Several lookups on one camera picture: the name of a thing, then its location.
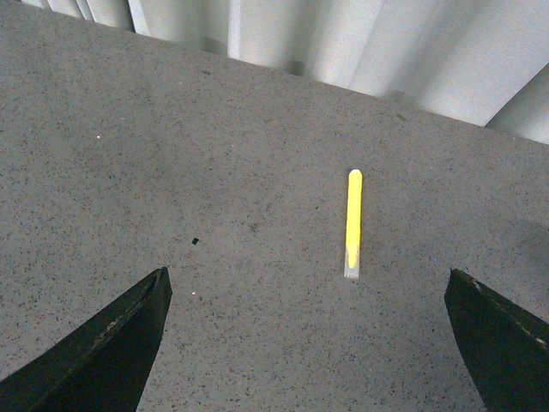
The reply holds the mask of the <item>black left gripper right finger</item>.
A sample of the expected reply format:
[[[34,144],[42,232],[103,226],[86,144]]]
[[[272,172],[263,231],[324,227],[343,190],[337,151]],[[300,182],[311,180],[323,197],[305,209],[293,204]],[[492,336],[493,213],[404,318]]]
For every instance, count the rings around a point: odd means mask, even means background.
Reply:
[[[548,323],[458,269],[444,302],[486,409],[547,411]]]

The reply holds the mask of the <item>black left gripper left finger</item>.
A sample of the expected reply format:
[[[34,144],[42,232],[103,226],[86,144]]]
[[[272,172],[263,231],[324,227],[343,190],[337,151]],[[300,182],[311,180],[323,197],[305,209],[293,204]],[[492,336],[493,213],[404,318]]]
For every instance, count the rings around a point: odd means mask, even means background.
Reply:
[[[64,339],[1,382],[3,411],[135,411],[172,297],[154,270]]]

